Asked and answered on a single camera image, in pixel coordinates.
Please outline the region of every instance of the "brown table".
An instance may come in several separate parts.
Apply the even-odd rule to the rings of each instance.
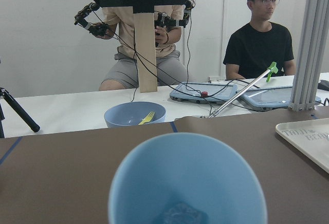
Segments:
[[[177,130],[217,138],[247,160],[263,188],[269,223],[328,223],[329,174],[275,131],[279,123],[315,117],[328,118],[329,107],[2,139],[0,157],[16,144],[0,165],[0,221],[107,223],[111,180],[124,156]]]

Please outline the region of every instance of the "man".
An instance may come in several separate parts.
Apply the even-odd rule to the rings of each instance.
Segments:
[[[279,1],[247,0],[251,20],[229,40],[223,62],[227,80],[257,78],[272,62],[276,62],[279,69],[279,73],[272,76],[295,74],[290,32],[269,21]]]
[[[175,20],[183,17],[183,6],[155,6],[155,20],[158,11],[165,12]],[[138,56],[134,52],[134,17],[133,7],[106,7],[103,8],[104,22],[110,26],[105,36],[97,36],[102,39],[110,39],[114,36],[119,25],[118,53],[115,54],[117,63],[110,69],[101,83],[99,90],[114,90],[138,87],[137,61]],[[155,29],[157,77],[160,85],[174,85],[187,81],[187,70],[179,62],[180,52],[175,50],[174,43],[180,40],[181,28],[170,27]]]

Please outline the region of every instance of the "black t-shirt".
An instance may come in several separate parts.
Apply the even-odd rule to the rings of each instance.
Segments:
[[[283,62],[294,59],[291,35],[286,27],[271,24],[267,32],[259,32],[248,23],[233,33],[223,63],[239,65],[239,74],[253,79],[276,62],[279,72],[272,76],[282,75]]]

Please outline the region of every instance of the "light blue cup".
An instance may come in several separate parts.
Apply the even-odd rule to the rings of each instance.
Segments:
[[[247,162],[194,133],[154,137],[124,158],[109,193],[109,222],[162,224],[159,216],[178,202],[205,213],[207,224],[267,223],[263,191]]]
[[[153,102],[128,102],[114,106],[104,114],[107,127],[138,125],[150,111],[155,111],[152,123],[165,121],[166,109]]]

